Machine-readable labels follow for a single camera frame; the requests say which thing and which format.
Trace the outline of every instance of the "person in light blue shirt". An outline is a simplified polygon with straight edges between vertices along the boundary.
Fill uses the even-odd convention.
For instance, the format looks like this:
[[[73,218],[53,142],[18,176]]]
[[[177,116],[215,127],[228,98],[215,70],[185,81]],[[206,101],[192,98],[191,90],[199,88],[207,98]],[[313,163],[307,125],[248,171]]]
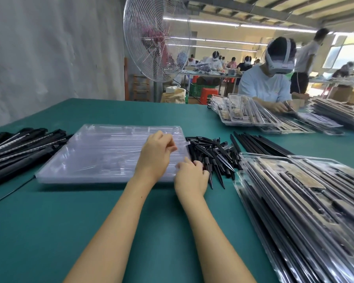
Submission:
[[[290,52],[288,59],[293,59],[296,54],[296,44],[290,39]],[[287,112],[284,101],[291,101],[290,82],[284,73],[289,73],[293,67],[285,69],[283,60],[287,53],[287,40],[284,37],[275,39],[267,48],[271,61],[266,59],[260,66],[254,66],[245,71],[239,84],[239,94],[252,97],[272,112]],[[280,62],[278,73],[275,67]]]

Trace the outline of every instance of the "wooden ladder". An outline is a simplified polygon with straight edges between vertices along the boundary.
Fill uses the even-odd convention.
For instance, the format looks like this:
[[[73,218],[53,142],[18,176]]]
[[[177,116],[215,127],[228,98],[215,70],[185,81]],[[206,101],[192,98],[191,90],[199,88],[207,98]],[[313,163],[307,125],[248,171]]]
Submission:
[[[143,75],[134,75],[132,83],[133,101],[151,101],[149,79]]]

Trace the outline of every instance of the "light blue t-shirt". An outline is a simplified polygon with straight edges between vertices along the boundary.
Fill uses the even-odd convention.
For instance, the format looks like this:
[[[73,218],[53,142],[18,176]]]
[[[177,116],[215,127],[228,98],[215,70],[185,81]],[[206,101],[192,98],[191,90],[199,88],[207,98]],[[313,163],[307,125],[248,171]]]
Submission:
[[[239,94],[268,102],[291,100],[290,82],[283,74],[265,75],[260,66],[245,71],[239,83]]]

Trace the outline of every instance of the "ceiling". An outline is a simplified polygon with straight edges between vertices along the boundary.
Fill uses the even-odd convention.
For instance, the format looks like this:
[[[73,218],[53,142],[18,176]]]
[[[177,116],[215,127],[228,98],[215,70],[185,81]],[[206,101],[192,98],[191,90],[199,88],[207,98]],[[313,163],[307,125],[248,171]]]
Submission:
[[[184,0],[187,8],[240,22],[320,28],[354,21],[354,0]]]

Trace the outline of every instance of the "black hair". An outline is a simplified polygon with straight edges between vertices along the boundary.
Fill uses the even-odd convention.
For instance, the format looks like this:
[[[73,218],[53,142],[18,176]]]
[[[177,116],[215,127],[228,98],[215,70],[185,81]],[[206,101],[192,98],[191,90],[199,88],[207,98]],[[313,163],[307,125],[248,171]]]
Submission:
[[[313,39],[315,41],[323,40],[327,34],[329,34],[329,30],[327,28],[321,28],[316,32],[315,37]]]
[[[290,39],[291,49],[290,58],[296,55],[296,43],[293,39]],[[269,46],[268,53],[270,56],[285,56],[287,50],[287,39],[285,37],[276,38]]]

